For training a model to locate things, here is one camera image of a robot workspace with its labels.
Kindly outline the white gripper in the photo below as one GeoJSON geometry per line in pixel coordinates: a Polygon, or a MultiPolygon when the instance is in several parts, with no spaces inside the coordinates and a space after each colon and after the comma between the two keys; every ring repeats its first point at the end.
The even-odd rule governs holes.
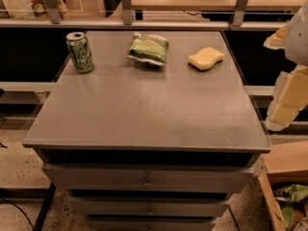
{"type": "Polygon", "coordinates": [[[290,73],[280,72],[267,112],[266,127],[281,131],[308,105],[308,1],[289,25],[284,25],[265,40],[264,46],[272,50],[285,48],[286,58],[297,64],[290,73]]]}

